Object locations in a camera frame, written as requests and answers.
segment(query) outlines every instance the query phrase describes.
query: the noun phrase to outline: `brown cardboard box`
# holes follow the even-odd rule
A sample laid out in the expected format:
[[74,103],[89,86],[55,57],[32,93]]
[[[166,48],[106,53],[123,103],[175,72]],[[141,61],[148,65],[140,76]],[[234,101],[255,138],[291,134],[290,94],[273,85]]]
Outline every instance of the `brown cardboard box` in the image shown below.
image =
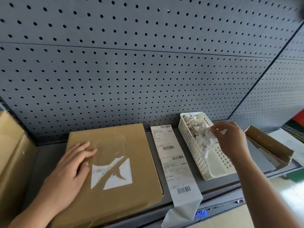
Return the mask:
[[[91,227],[136,213],[161,201],[163,191],[142,124],[71,132],[66,151],[90,141],[97,153],[87,159],[90,172],[73,203],[59,213],[51,227]],[[123,158],[91,188],[92,165],[105,166]],[[113,173],[129,159],[132,183],[104,189]]]
[[0,227],[7,227],[21,210],[36,148],[7,111],[0,133]]
[[291,162],[294,151],[274,138],[254,126],[249,126],[245,130],[245,134],[249,141],[251,141],[277,169],[281,169]]

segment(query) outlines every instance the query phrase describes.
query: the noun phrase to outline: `floor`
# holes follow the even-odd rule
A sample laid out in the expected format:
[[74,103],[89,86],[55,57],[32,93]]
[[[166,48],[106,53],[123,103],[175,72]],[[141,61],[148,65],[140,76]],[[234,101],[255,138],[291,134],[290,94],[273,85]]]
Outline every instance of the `floor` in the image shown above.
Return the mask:
[[[270,180],[275,189],[291,207],[304,226],[304,181],[294,183],[288,178],[277,177]],[[247,205],[220,214],[191,228],[254,228]]]

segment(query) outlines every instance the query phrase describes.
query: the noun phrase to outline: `white plastic basket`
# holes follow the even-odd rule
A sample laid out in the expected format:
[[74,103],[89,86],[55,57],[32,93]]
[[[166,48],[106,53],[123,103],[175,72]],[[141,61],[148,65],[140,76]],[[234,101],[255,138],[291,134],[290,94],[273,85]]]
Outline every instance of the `white plastic basket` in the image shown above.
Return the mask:
[[210,119],[203,112],[181,113],[178,129],[180,130],[192,156],[203,176],[204,180],[209,180],[217,177],[226,176],[235,173],[235,168],[230,159],[222,152],[218,146],[215,149],[210,149],[208,157],[205,158],[197,142],[192,136],[183,117],[185,115],[194,115],[200,121],[204,121],[208,125],[213,125]]

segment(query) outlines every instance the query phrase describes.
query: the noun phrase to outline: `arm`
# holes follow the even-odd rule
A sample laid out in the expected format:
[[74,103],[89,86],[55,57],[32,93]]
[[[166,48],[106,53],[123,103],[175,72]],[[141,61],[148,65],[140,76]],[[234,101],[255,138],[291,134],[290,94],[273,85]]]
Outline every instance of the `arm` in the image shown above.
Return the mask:
[[88,163],[82,162],[97,151],[85,151],[89,145],[90,142],[81,146],[76,144],[63,155],[32,204],[11,222],[9,228],[46,227],[56,214],[72,203],[89,173]]
[[211,127],[219,145],[232,161],[244,197],[256,228],[300,228],[302,227],[293,212],[271,186],[268,179],[252,160],[246,135],[235,122],[220,122]]

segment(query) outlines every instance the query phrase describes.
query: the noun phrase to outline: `white label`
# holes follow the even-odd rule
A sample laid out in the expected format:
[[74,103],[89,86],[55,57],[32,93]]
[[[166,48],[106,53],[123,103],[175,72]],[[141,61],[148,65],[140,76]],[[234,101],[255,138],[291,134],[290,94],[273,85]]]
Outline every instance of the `white label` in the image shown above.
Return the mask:
[[174,209],[170,209],[162,228],[192,221],[203,196],[189,168],[171,125],[151,126]]
[[[123,157],[116,158],[110,165],[107,165],[107,166],[92,165],[91,189],[122,158]],[[117,177],[114,173],[112,173],[103,188],[104,190],[132,183],[131,166],[130,166],[129,158],[126,161],[124,161],[124,163],[119,167],[119,173],[124,179],[121,179],[121,178]]]

